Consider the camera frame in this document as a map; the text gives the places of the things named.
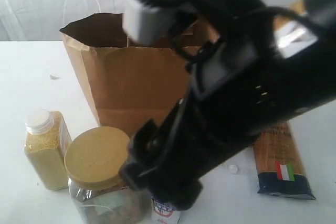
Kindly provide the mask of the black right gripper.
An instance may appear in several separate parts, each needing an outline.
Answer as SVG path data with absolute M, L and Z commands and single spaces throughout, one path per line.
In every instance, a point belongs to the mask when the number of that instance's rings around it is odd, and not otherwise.
M 200 178 L 253 143 L 265 107 L 263 75 L 275 48 L 262 0 L 149 0 L 176 8 L 165 34 L 186 61 L 186 93 L 159 127 L 149 192 L 179 210 L 202 190 Z

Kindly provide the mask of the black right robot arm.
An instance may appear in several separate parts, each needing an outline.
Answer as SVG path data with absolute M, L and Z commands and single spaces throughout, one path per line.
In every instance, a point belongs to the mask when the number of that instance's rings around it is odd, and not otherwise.
M 166 37 L 190 77 L 163 123 L 132 137 L 119 171 L 128 186 L 190 209 L 202 176 L 263 130 L 335 99 L 335 0 L 302 4 L 126 0 L 125 33 L 146 46 Z

